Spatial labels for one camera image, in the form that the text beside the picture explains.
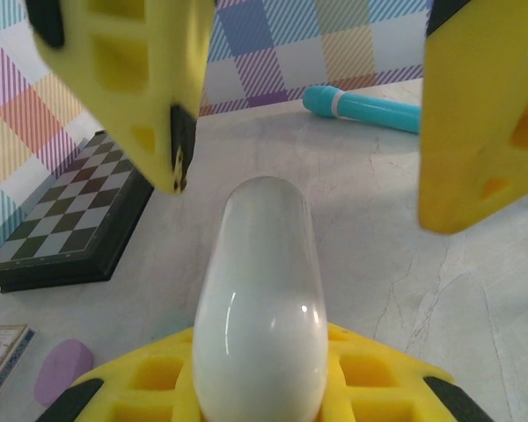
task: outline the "white plastic object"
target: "white plastic object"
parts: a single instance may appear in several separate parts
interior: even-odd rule
[[[327,320],[303,194],[253,178],[231,194],[194,324],[208,422],[308,422],[326,387]]]

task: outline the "marble surface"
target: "marble surface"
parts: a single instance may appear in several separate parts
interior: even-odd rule
[[[418,103],[420,90],[363,92]],[[43,411],[33,383],[62,340],[101,364],[189,326],[227,196],[259,175],[286,178],[311,205],[331,322],[450,371],[495,421],[528,422],[528,197],[436,236],[416,221],[418,163],[417,136],[317,118],[300,102],[201,119],[186,193],[153,194],[111,281],[0,295],[0,324],[40,331],[0,422]]]

